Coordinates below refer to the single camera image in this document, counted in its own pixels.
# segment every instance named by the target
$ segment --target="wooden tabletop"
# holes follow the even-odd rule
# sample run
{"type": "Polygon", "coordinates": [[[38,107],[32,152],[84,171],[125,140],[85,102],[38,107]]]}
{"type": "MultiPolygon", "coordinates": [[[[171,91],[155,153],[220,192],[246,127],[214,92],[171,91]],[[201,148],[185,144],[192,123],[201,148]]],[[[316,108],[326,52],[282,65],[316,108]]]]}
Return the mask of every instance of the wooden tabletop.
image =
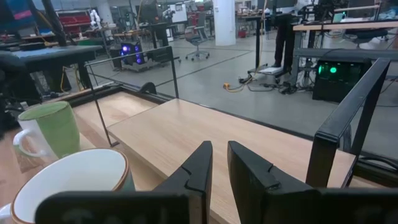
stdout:
{"type": "MultiPolygon", "coordinates": [[[[386,22],[352,22],[352,23],[334,23],[323,25],[324,30],[334,29],[372,29],[372,28],[393,28],[398,27],[398,21],[386,21],[386,22]]],[[[322,25],[296,25],[293,27],[294,31],[306,31],[306,30],[321,30],[322,25]]]]}
{"type": "MultiPolygon", "coordinates": [[[[311,141],[183,100],[168,101],[108,130],[163,179],[210,140],[214,162],[210,215],[220,223],[239,223],[229,182],[228,141],[241,143],[301,181],[305,181],[312,146],[311,141]]],[[[353,161],[353,155],[336,152],[329,187],[342,186],[353,161]]]]}
{"type": "MultiPolygon", "coordinates": [[[[48,102],[65,100],[67,97],[77,96],[87,91],[90,90],[83,90],[80,93],[48,102]]],[[[106,125],[115,124],[156,106],[155,103],[124,92],[101,98],[98,101],[106,125]]],[[[109,148],[95,102],[77,106],[73,110],[80,131],[80,149],[109,148]]],[[[12,140],[20,130],[18,128],[8,131],[5,133],[4,139],[0,139],[0,208],[12,202],[19,189],[36,173],[49,165],[42,158],[27,157],[15,151],[12,140]]],[[[23,144],[28,151],[31,151],[29,142],[23,141],[23,144]]],[[[149,168],[132,156],[130,150],[127,151],[121,146],[117,146],[116,150],[122,151],[127,156],[137,190],[152,190],[161,183],[162,179],[156,175],[150,175],[150,177],[141,175],[142,173],[148,174],[149,168]]]]}

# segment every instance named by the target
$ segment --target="white mug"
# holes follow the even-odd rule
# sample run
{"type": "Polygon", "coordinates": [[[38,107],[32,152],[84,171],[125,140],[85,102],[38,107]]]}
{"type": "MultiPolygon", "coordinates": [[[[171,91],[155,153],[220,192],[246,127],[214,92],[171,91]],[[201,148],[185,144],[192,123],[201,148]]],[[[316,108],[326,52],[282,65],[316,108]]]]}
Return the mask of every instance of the white mug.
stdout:
{"type": "Polygon", "coordinates": [[[90,149],[54,162],[0,208],[0,221],[12,217],[18,224],[34,223],[36,208],[47,197],[76,190],[135,190],[126,156],[111,149],[90,149]]]}

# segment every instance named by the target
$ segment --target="black metal frame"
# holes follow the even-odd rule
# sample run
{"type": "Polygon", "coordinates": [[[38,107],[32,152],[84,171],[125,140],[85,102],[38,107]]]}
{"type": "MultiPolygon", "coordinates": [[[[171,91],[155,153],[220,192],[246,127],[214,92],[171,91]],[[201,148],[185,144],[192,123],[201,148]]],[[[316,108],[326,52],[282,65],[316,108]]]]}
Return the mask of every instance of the black metal frame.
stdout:
{"type": "MultiPolygon", "coordinates": [[[[108,59],[100,60],[100,61],[97,61],[97,62],[87,63],[86,65],[84,65],[84,69],[80,69],[80,67],[82,67],[82,66],[79,66],[79,73],[80,73],[80,76],[82,76],[82,75],[88,76],[89,73],[87,71],[87,67],[89,67],[90,70],[91,70],[90,74],[93,75],[94,78],[95,78],[98,75],[94,74],[93,68],[91,67],[92,65],[97,65],[97,64],[101,64],[101,63],[105,63],[105,62],[110,62],[112,60],[117,60],[117,59],[121,60],[122,58],[126,58],[126,57],[135,57],[136,54],[147,54],[149,52],[153,52],[154,54],[156,54],[156,51],[159,51],[159,50],[162,50],[162,49],[166,49],[168,60],[171,61],[173,80],[174,80],[175,97],[179,98],[178,86],[177,86],[177,76],[175,74],[174,56],[173,56],[173,50],[172,50],[171,46],[161,47],[161,48],[158,48],[158,49],[152,49],[152,50],[148,50],[148,51],[145,51],[145,52],[138,52],[138,53],[124,55],[124,56],[115,57],[115,58],[108,58],[108,59]]],[[[89,86],[91,88],[91,94],[93,95],[93,99],[95,101],[95,105],[96,105],[97,110],[98,110],[99,118],[101,119],[101,123],[102,123],[103,129],[104,129],[105,135],[106,135],[106,139],[108,140],[108,143],[109,143],[109,145],[111,147],[117,146],[119,143],[117,141],[116,142],[111,142],[111,139],[109,137],[109,133],[108,133],[108,130],[106,129],[106,125],[105,125],[105,122],[104,122],[104,118],[102,116],[100,105],[98,104],[98,97],[96,95],[95,89],[93,88],[93,84],[91,82],[91,79],[88,79],[88,84],[89,84],[89,86]]],[[[140,89],[140,90],[137,90],[137,91],[139,93],[143,93],[144,94],[145,92],[147,92],[147,88],[140,89]]]]}
{"type": "Polygon", "coordinates": [[[307,184],[327,187],[340,139],[364,103],[353,144],[349,149],[349,153],[358,159],[390,62],[389,59],[379,58],[316,132],[305,180],[307,184]]]}

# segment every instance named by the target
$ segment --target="office chair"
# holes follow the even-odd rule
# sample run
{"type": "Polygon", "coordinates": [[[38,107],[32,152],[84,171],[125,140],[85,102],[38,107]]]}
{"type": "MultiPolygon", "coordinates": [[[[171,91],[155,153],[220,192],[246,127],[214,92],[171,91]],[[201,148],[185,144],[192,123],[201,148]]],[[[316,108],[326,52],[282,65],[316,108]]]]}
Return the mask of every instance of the office chair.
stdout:
{"type": "Polygon", "coordinates": [[[205,32],[205,20],[206,20],[206,13],[201,12],[199,13],[199,19],[197,25],[188,26],[187,28],[185,28],[185,40],[197,47],[197,50],[187,54],[187,56],[185,56],[185,59],[188,59],[188,57],[191,55],[192,55],[191,58],[192,61],[194,61],[195,59],[194,56],[196,56],[197,59],[200,59],[201,55],[204,55],[206,59],[209,58],[210,56],[209,52],[199,50],[199,45],[208,40],[208,37],[205,32]]]}

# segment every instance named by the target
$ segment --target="green mug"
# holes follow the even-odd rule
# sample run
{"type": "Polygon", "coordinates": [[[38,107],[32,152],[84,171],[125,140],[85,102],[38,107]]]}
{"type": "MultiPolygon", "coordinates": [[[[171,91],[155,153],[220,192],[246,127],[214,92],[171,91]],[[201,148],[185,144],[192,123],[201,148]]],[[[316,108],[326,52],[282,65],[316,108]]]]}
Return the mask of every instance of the green mug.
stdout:
{"type": "Polygon", "coordinates": [[[80,134],[68,102],[35,106],[18,116],[22,131],[15,135],[14,148],[31,157],[53,162],[80,150],[80,134]],[[35,152],[22,146],[27,138],[35,152]]]}

